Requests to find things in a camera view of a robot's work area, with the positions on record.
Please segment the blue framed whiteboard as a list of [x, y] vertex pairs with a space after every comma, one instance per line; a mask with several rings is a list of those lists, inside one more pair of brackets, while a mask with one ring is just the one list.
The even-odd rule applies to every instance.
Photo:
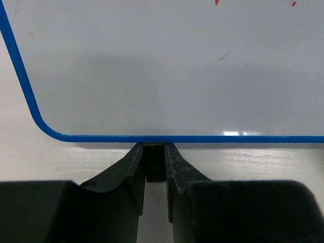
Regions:
[[1, 1], [57, 140], [323, 142], [323, 1]]

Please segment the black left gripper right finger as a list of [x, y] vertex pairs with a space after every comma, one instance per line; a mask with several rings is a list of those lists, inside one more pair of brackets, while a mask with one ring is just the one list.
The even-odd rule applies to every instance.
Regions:
[[213, 181], [164, 145], [174, 242], [323, 242], [312, 192], [292, 180]]

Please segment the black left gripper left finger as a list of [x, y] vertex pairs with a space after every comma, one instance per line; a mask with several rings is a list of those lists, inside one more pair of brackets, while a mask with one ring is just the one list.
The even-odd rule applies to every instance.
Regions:
[[90, 180], [1, 183], [1, 242], [135, 242], [143, 144]]

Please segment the black whiteboard clip tab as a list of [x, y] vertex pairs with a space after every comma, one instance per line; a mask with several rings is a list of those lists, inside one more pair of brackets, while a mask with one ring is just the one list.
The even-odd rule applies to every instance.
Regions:
[[144, 165], [146, 181], [159, 183], [166, 181], [165, 146], [163, 143], [144, 144]]

